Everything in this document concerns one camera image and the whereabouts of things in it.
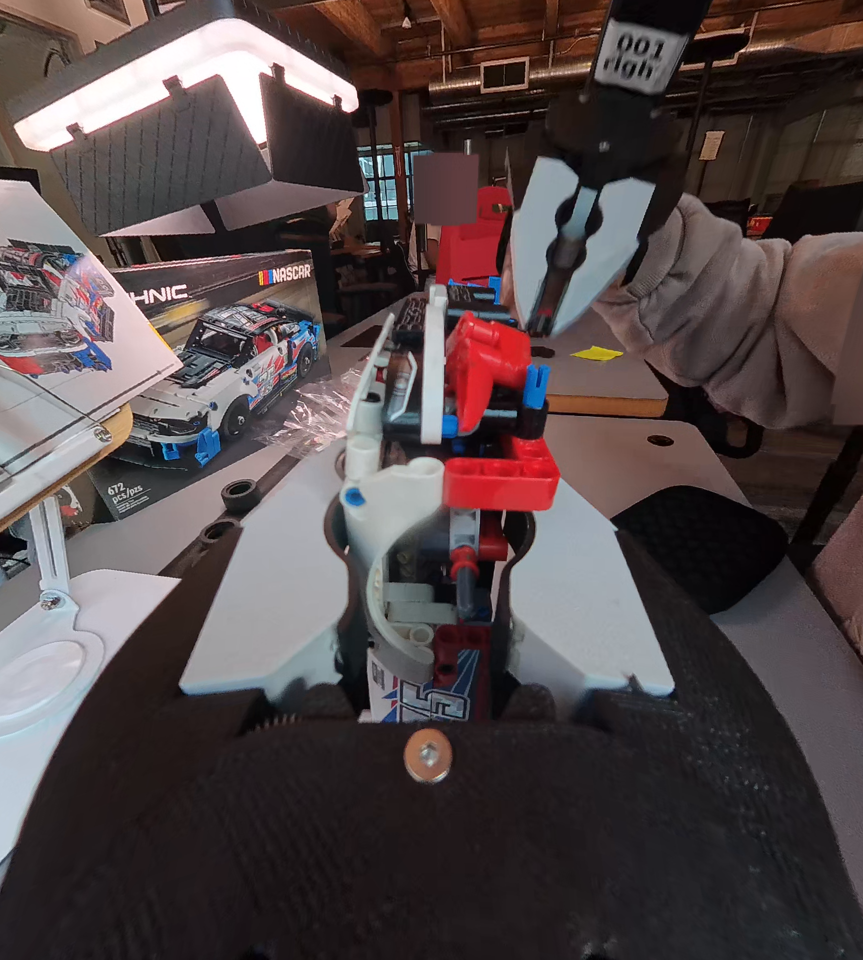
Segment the white book stand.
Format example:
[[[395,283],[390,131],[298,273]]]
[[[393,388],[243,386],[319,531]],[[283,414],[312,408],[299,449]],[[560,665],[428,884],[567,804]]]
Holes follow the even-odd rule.
[[[113,569],[70,573],[57,491],[116,451],[132,420],[128,405],[96,418],[48,392],[0,404],[0,531],[26,515],[39,569],[34,604],[0,630],[0,865],[75,711],[176,584]]]

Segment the black toy axle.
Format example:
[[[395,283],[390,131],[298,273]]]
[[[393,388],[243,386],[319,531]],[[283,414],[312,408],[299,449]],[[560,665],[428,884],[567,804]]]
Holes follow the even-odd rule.
[[[529,316],[528,333],[531,338],[544,339],[552,335],[559,306],[584,250],[582,230],[569,223],[561,225],[548,249],[545,277]]]

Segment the clear plastic bag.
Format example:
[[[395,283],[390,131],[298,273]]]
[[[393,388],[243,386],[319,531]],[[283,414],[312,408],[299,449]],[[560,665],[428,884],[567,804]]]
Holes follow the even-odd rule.
[[[281,421],[270,423],[257,439],[298,460],[344,441],[362,373],[360,366],[353,366],[337,377],[296,387],[288,395],[291,405]]]

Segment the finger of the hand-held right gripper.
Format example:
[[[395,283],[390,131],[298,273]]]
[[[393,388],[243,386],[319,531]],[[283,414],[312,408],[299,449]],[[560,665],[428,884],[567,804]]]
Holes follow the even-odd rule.
[[[581,187],[577,194],[579,213],[591,215],[592,226],[584,227],[584,254],[576,264],[590,265],[590,300],[581,314],[622,276],[640,245],[639,234],[654,197],[655,184],[637,177],[607,183],[591,199],[592,190]],[[578,228],[577,214],[569,224]]]
[[[523,327],[541,300],[549,271],[548,249],[558,237],[558,209],[572,202],[578,186],[577,174],[562,160],[540,156],[535,160],[521,206],[513,214],[508,270],[514,311]],[[582,262],[558,298],[551,334],[563,333],[582,314],[590,301],[589,290],[590,265]]]

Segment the toy brick race car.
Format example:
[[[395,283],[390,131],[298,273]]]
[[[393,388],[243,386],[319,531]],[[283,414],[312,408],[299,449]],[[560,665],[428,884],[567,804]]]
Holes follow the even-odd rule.
[[[497,566],[560,480],[550,369],[493,285],[433,284],[383,322],[350,400],[338,498],[369,631],[371,717],[486,721],[508,642]]]

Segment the toy car instruction booklet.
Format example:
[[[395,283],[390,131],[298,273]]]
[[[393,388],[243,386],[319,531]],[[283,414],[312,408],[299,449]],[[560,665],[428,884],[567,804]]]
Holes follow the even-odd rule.
[[[88,460],[101,423],[179,367],[34,187],[0,179],[0,502]]]

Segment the black mesh pad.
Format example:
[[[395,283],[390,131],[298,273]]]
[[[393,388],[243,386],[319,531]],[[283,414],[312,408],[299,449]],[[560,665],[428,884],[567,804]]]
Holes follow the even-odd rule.
[[[707,615],[744,600],[781,564],[789,545],[777,521],[697,486],[657,490],[611,522]]]

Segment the white ceiling vent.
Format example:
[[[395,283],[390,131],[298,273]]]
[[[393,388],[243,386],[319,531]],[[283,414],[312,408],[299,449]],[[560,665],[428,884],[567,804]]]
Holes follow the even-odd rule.
[[[481,94],[509,93],[530,88],[529,56],[484,61],[478,68]]]

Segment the toy car box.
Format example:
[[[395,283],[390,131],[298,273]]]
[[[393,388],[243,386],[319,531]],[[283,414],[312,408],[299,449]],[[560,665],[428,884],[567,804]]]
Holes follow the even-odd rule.
[[[112,271],[180,366],[130,400],[126,442],[89,471],[97,522],[135,516],[258,450],[331,364],[305,248]]]

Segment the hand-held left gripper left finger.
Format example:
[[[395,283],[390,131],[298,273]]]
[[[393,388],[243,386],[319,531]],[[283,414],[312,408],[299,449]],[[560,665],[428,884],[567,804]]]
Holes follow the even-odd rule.
[[[296,462],[242,523],[180,680],[187,695],[301,698],[361,675],[361,603],[344,548],[343,442]]]

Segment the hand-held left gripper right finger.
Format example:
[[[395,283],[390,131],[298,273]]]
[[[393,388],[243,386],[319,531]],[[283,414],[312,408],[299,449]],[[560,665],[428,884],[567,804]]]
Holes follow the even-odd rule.
[[[509,673],[552,694],[676,684],[611,522],[571,487],[534,515],[508,576]]]

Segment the studio light panel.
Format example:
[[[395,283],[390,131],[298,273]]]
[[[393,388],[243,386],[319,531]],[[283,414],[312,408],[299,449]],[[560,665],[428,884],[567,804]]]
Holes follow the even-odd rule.
[[[95,235],[214,234],[360,196],[348,70],[254,2],[185,2],[8,105]]]

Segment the person's right forearm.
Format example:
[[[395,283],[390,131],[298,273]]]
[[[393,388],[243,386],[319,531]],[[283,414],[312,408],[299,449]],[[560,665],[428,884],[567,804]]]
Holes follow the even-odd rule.
[[[684,194],[632,280],[593,304],[625,350],[765,428],[831,416],[863,231],[753,241]]]

